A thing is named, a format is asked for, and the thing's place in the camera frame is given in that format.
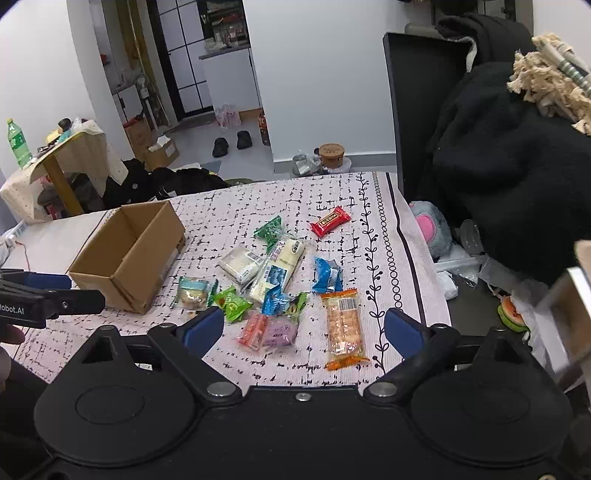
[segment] wooden table leg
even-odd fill
[[[76,198],[74,191],[68,184],[64,173],[62,172],[59,163],[54,155],[50,155],[43,160],[43,167],[49,175],[53,186],[56,188],[56,192],[60,197],[61,202],[66,207],[66,210],[70,216],[82,215],[84,210],[80,206],[80,202]]]

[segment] red wire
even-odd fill
[[[31,264],[29,263],[29,256],[27,255],[27,246],[25,244],[20,243],[18,240],[14,241],[16,244],[22,245],[25,249],[25,260],[27,260],[27,270],[31,271]]]

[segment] green bottle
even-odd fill
[[[6,123],[8,124],[8,143],[10,143],[10,148],[12,148],[14,156],[17,158],[18,166],[23,168],[31,161],[33,156],[27,146],[25,136],[22,134],[21,127],[14,123],[12,118],[6,120]]]

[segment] slipper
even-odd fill
[[[238,132],[238,143],[236,143],[236,148],[238,150],[243,150],[244,148],[249,148],[252,146],[252,138],[250,133],[246,130],[241,130]]]
[[[219,157],[223,157],[224,155],[228,154],[228,148],[230,148],[230,145],[228,145],[228,141],[223,138],[216,138],[215,143],[213,144],[213,152],[212,155],[214,158],[219,158]]]

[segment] vine pattern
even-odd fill
[[[380,368],[385,375],[386,369],[384,367],[384,355],[386,350],[388,350],[390,347],[390,344],[385,340],[384,325],[382,322],[382,318],[386,315],[386,312],[385,310],[379,309],[378,300],[376,297],[377,292],[382,289],[379,281],[384,274],[384,272],[379,269],[379,265],[375,262],[375,253],[378,251],[376,242],[379,235],[375,233],[373,228],[370,228],[368,222],[369,215],[371,215],[371,210],[369,209],[371,204],[369,203],[369,197],[367,196],[369,180],[365,180],[361,173],[357,177],[357,180],[361,184],[361,187],[359,188],[359,200],[363,204],[363,212],[361,213],[360,218],[361,225],[363,226],[361,233],[366,235],[369,241],[369,246],[365,247],[365,260],[368,263],[366,267],[371,272],[371,283],[369,288],[365,291],[365,294],[372,304],[369,311],[369,316],[376,320],[379,328],[378,343],[374,345],[375,349],[378,351],[378,354],[374,355],[372,360],[375,362],[374,367]]]
[[[378,199],[379,222],[382,227],[382,237],[384,238],[384,246],[386,247],[386,256],[388,257],[388,269],[390,270],[390,283],[392,284],[392,295],[394,297],[394,307],[402,310],[402,294],[400,293],[400,285],[398,281],[398,271],[396,270],[396,262],[394,261],[394,252],[388,236],[388,224],[386,222],[386,213],[384,210],[384,201],[382,200],[382,192],[379,189],[378,173],[373,172],[375,196]]]

